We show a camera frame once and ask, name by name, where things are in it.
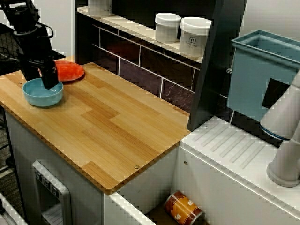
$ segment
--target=wooden cutting board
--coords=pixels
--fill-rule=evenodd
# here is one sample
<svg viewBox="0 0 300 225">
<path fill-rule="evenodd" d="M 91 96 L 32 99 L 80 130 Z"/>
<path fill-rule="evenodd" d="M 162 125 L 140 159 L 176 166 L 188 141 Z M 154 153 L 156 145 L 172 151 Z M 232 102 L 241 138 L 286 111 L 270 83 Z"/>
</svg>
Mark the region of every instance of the wooden cutting board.
<svg viewBox="0 0 300 225">
<path fill-rule="evenodd" d="M 20 71 L 1 76 L 0 104 L 110 195 L 189 134 L 189 114 L 94 63 L 83 67 L 47 108 L 25 100 Z"/>
</svg>

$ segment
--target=can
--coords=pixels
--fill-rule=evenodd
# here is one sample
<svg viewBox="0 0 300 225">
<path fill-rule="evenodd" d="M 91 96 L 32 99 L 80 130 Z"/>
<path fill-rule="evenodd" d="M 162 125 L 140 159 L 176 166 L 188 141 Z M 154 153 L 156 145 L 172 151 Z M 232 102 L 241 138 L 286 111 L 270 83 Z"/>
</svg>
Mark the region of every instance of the can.
<svg viewBox="0 0 300 225">
<path fill-rule="evenodd" d="M 165 211 L 180 225 L 200 224 L 204 212 L 180 191 L 171 194 L 164 204 Z"/>
</svg>

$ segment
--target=white container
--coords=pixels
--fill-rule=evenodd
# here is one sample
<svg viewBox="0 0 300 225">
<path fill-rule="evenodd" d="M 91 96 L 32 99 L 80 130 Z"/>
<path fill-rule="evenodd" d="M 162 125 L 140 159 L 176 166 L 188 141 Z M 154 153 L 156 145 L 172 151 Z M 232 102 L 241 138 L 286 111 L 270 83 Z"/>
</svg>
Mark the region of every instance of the white container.
<svg viewBox="0 0 300 225">
<path fill-rule="evenodd" d="M 181 20 L 180 53 L 202 57 L 205 51 L 211 21 L 200 17 L 185 17 Z"/>
<path fill-rule="evenodd" d="M 157 13 L 156 40 L 163 43 L 174 43 L 177 39 L 181 17 L 173 13 Z"/>
<path fill-rule="evenodd" d="M 88 0 L 89 15 L 105 18 L 112 15 L 113 0 Z"/>
</svg>

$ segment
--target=dark tile backsplash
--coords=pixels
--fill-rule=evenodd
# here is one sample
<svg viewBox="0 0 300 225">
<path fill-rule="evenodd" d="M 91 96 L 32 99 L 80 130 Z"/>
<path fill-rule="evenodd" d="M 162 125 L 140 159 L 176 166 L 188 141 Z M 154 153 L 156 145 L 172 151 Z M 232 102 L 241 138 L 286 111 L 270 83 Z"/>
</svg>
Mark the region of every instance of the dark tile backsplash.
<svg viewBox="0 0 300 225">
<path fill-rule="evenodd" d="M 191 89 L 194 69 L 152 50 L 142 48 L 141 66 L 187 89 Z"/>
<path fill-rule="evenodd" d="M 118 57 L 93 46 L 93 59 L 94 63 L 118 75 Z"/>
<path fill-rule="evenodd" d="M 100 21 L 93 24 L 93 62 L 180 109 L 191 111 L 191 89 L 195 89 L 199 76 L 195 67 L 199 68 L 199 63 L 176 55 L 165 56 L 164 48 Z"/>
<path fill-rule="evenodd" d="M 120 60 L 120 77 L 159 96 L 162 78 L 128 61 Z"/>
<path fill-rule="evenodd" d="M 105 29 L 105 30 L 108 30 L 114 34 L 118 34 L 119 30 L 117 28 L 114 28 L 110 25 L 106 25 L 105 23 L 102 23 L 98 20 L 94 20 L 93 24 L 96 26 L 96 27 L 99 27 L 99 28 L 102 28 L 102 29 Z"/>
<path fill-rule="evenodd" d="M 130 61 L 139 64 L 140 46 L 117 35 L 101 30 L 101 47 Z"/>
<path fill-rule="evenodd" d="M 190 113 L 194 93 L 172 82 L 164 80 L 161 98 Z"/>
<path fill-rule="evenodd" d="M 172 57 L 172 58 L 174 58 L 174 59 L 176 59 L 176 60 L 179 60 L 180 62 L 187 63 L 187 64 L 189 64 L 189 65 L 191 65 L 191 66 L 193 66 L 193 67 L 196 67 L 197 69 L 200 69 L 200 67 L 201 67 L 201 63 L 195 62 L 195 61 L 193 61 L 193 60 L 190 60 L 190 59 L 188 59 L 188 58 L 186 58 L 186 57 L 183 57 L 183 56 L 181 56 L 181 55 L 178 55 L 178 54 L 176 54 L 176 53 L 174 53 L 174 52 L 171 52 L 171 51 L 169 51 L 169 50 L 166 50 L 166 51 L 165 51 L 165 55 L 170 56 L 170 57 Z"/>
<path fill-rule="evenodd" d="M 145 47 L 147 47 L 147 48 L 150 48 L 150 49 L 152 49 L 152 50 L 155 50 L 155 51 L 157 51 L 157 52 L 159 52 L 159 53 L 164 53 L 164 52 L 165 52 L 165 49 L 164 49 L 164 48 L 159 47 L 159 46 L 157 46 L 157 45 L 155 45 L 155 44 L 152 44 L 152 43 L 150 43 L 150 42 L 148 42 L 148 41 L 142 40 L 142 39 L 140 39 L 140 38 L 138 38 L 138 37 L 135 37 L 135 36 L 133 36 L 133 35 L 131 35 L 131 34 L 128 34 L 128 33 L 126 33 L 126 32 L 123 32 L 123 31 L 121 31 L 121 30 L 120 30 L 119 35 L 120 35 L 121 37 L 127 38 L 128 40 L 134 41 L 134 42 L 136 42 L 137 44 L 140 44 L 140 45 L 143 45 L 143 46 L 145 46 Z"/>
</svg>

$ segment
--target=white faucet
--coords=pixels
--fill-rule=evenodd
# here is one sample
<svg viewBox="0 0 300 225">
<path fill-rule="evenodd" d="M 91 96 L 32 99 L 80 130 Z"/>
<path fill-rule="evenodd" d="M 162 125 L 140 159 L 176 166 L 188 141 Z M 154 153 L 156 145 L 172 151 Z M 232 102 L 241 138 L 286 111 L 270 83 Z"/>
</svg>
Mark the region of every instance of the white faucet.
<svg viewBox="0 0 300 225">
<path fill-rule="evenodd" d="M 275 183 L 294 187 L 300 183 L 300 71 L 283 96 L 267 111 L 260 127 L 269 135 L 284 140 L 267 174 Z"/>
</svg>

